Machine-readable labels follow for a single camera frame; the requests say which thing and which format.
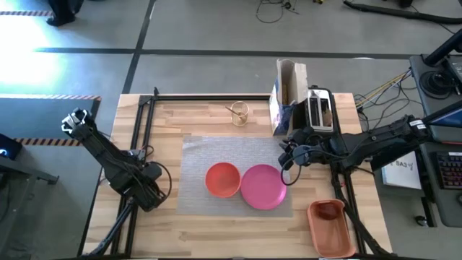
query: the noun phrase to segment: pink plate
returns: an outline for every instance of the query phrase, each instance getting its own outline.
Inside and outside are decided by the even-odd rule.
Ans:
[[[270,165],[255,165],[242,179],[240,192],[245,201],[256,209],[274,209],[286,196],[287,187],[281,173]]]

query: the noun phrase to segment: keyboard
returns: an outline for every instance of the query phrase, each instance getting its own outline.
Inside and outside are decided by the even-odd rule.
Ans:
[[[436,158],[441,187],[462,189],[462,152],[437,152]]]

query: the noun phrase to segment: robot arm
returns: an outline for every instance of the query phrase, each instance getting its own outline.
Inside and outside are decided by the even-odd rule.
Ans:
[[[338,173],[348,172],[368,157],[389,154],[393,159],[400,158],[429,139],[425,125],[413,116],[361,134],[336,133],[317,142],[310,140],[313,135],[308,126],[295,130],[284,140],[281,146],[285,153],[279,157],[279,163],[285,170],[295,162],[300,166],[330,164]]]
[[[62,123],[62,131],[78,140],[102,165],[114,191],[127,199],[133,198],[145,212],[167,198],[155,183],[162,175],[160,165],[145,162],[144,151],[120,151],[97,130],[90,112],[77,108]]]

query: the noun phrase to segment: wooden tabletop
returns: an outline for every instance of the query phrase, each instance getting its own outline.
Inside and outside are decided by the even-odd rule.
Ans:
[[[341,131],[360,133],[361,127],[351,93],[334,94]],[[111,141],[121,150],[131,143],[139,95],[121,95]],[[331,172],[327,165],[303,168],[299,181],[291,187],[293,217],[218,217],[176,214],[183,137],[242,136],[270,137],[268,102],[246,101],[250,107],[248,123],[237,127],[231,123],[225,105],[232,101],[156,102],[149,143],[154,154],[149,160],[164,164],[172,174],[173,190],[158,209],[139,210],[132,257],[318,257],[308,226],[308,205],[318,199],[334,198]],[[141,124],[139,147],[146,122]],[[363,163],[362,167],[370,168]],[[294,178],[295,168],[291,174]],[[382,209],[372,175],[357,171],[352,175],[361,221],[385,250],[391,251]],[[167,190],[166,175],[157,181]],[[108,233],[117,216],[120,196],[107,182],[98,191],[84,252],[94,249]],[[352,224],[350,238],[356,245]],[[119,250],[125,246],[122,237]]]

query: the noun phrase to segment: yellow caution stripe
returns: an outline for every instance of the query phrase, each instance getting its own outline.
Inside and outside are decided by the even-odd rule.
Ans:
[[[80,146],[75,139],[54,139],[54,138],[14,138],[14,141],[22,145],[43,145],[43,146]]]

